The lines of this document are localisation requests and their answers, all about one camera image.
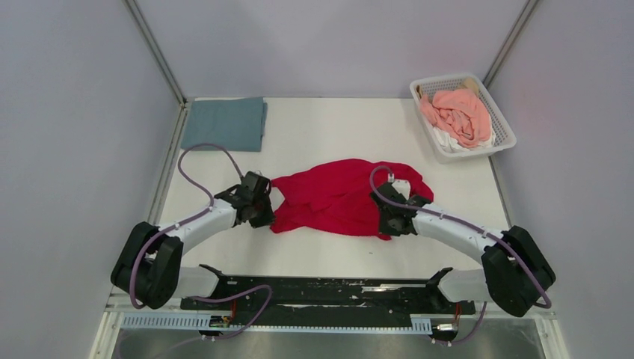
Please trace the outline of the pink t shirt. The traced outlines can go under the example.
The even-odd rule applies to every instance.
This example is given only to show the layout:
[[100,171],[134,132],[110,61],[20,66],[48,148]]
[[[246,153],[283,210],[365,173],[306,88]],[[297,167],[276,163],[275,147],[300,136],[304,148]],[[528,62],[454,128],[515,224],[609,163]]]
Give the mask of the pink t shirt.
[[433,127],[446,131],[464,147],[475,147],[491,134],[490,115],[470,90],[439,90],[424,95],[419,109]]

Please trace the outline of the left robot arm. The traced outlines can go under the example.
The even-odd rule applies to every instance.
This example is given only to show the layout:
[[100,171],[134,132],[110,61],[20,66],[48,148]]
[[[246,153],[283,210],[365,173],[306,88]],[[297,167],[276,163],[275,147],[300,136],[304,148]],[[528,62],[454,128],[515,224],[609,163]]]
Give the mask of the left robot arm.
[[133,228],[111,272],[111,283],[132,297],[136,307],[159,309],[172,298],[200,298],[221,309],[229,290],[210,267],[186,267],[183,256],[212,236],[248,223],[274,222],[270,179],[252,171],[214,196],[199,212],[172,224],[140,222]]

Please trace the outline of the white t shirt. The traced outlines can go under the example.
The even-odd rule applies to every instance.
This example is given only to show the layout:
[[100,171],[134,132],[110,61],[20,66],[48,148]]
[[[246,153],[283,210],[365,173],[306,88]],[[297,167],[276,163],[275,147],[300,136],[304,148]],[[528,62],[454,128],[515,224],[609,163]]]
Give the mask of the white t shirt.
[[440,147],[447,153],[468,153],[474,150],[481,150],[491,148],[496,142],[496,133],[491,129],[491,134],[488,140],[480,141],[475,147],[464,147],[450,134],[437,127],[433,128],[433,133],[437,139]]

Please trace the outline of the red t shirt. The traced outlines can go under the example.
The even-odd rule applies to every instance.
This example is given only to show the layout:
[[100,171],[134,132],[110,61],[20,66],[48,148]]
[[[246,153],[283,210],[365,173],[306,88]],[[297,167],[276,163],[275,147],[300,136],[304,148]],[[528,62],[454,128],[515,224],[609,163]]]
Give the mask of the red t shirt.
[[380,166],[388,167],[398,180],[407,180],[411,194],[434,198],[423,176],[410,165],[342,159],[272,180],[272,186],[283,195],[283,202],[274,211],[271,231],[285,233],[308,227],[345,236],[391,240],[379,233],[379,211],[370,196],[370,174]]

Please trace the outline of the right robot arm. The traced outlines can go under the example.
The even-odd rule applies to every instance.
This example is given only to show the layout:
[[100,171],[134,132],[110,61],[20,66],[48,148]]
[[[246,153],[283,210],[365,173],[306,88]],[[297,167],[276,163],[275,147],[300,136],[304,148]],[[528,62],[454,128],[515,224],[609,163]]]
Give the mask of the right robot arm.
[[379,211],[381,233],[434,239],[478,263],[478,269],[438,271],[426,293],[431,309],[442,313],[462,301],[493,302],[523,317],[533,307],[552,307],[547,290],[556,275],[524,228],[480,226],[418,195],[406,199],[397,191],[374,191],[370,197]]

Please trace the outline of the folded blue t shirt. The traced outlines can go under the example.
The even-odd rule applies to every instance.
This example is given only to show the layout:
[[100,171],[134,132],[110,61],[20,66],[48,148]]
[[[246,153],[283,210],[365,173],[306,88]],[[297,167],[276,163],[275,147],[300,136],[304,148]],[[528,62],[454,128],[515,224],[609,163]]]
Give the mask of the folded blue t shirt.
[[212,143],[229,151],[259,152],[268,103],[262,97],[198,100],[192,103],[181,148]]

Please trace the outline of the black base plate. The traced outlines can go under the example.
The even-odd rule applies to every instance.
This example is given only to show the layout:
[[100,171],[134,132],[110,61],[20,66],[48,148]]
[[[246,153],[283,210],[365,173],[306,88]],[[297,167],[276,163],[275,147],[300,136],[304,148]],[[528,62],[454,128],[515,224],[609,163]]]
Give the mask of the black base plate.
[[405,328],[412,315],[474,314],[469,301],[452,303],[427,279],[273,277],[220,274],[207,304],[185,298],[183,310],[231,310],[233,324],[332,328]]

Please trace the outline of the white plastic laundry basket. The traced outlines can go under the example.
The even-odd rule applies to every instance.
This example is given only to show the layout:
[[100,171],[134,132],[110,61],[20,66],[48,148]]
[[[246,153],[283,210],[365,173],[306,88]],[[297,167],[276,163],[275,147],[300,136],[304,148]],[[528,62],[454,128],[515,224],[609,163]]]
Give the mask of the white plastic laundry basket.
[[440,163],[451,163],[451,162],[458,162],[458,161],[467,160],[467,159],[488,157],[502,150],[507,150],[515,146],[517,143],[516,136],[514,135],[513,131],[511,130],[511,127],[509,126],[508,122],[502,115],[502,112],[499,110],[499,107],[494,102],[492,96],[489,94],[487,88],[484,86],[482,81],[477,76],[473,75],[472,73],[455,73],[455,74],[449,74],[449,75],[443,75],[443,76],[451,76],[451,75],[473,76],[479,82],[482,93],[478,96],[478,98],[483,102],[484,107],[487,109],[490,115],[491,129],[493,129],[493,131],[496,133],[496,142],[495,142],[495,145],[491,148],[474,150],[468,153],[445,152],[440,147],[437,139],[434,136],[434,133],[433,133],[434,127],[432,126],[431,123],[429,123],[427,118],[425,118],[425,116],[419,109],[420,99],[415,98],[413,96],[412,90],[410,89],[411,96],[414,98],[414,101],[415,101],[416,114],[419,118],[419,122],[422,125],[423,131],[425,133],[425,137],[430,143],[431,149],[433,150],[433,154],[436,160]]

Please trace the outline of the beige garment in basket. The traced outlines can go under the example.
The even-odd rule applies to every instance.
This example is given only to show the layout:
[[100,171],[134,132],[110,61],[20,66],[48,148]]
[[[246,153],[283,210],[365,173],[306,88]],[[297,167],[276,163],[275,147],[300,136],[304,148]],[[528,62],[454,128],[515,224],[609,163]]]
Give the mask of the beige garment in basket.
[[413,96],[421,99],[427,95],[430,99],[439,90],[462,90],[467,89],[476,96],[482,93],[479,82],[473,76],[437,76],[421,80],[416,80],[410,84]]

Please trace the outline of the aluminium frame rail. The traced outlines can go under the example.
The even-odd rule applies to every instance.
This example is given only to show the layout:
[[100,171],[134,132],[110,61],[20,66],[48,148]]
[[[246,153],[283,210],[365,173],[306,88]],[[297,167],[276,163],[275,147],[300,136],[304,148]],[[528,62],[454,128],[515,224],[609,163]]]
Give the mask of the aluminium frame rail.
[[456,346],[472,341],[502,310],[474,300],[451,301],[431,279],[225,275],[196,269],[198,280],[173,274],[127,274],[114,285],[127,328],[196,330],[227,337],[245,331],[413,334]]

